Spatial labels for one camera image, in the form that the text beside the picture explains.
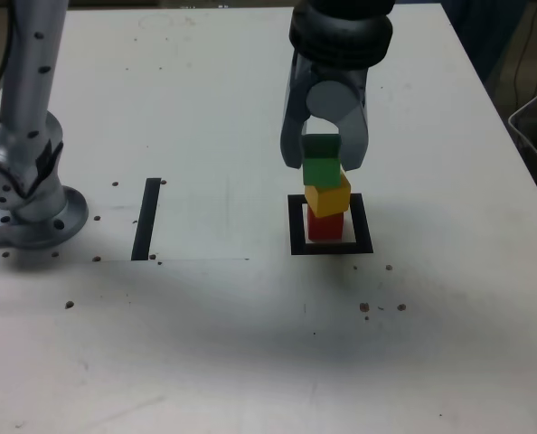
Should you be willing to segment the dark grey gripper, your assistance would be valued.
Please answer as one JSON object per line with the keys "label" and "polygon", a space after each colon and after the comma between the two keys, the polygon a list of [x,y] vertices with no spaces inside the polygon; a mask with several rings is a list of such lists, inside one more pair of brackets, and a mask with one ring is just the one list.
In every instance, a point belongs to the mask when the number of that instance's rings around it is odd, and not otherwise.
{"label": "dark grey gripper", "polygon": [[[283,161],[288,167],[301,167],[302,134],[311,115],[338,128],[341,165],[345,171],[356,170],[362,166],[369,144],[363,105],[368,70],[342,71],[314,65],[312,71],[312,66],[310,60],[298,52],[293,53],[280,134]],[[316,84],[316,77],[321,82]]]}

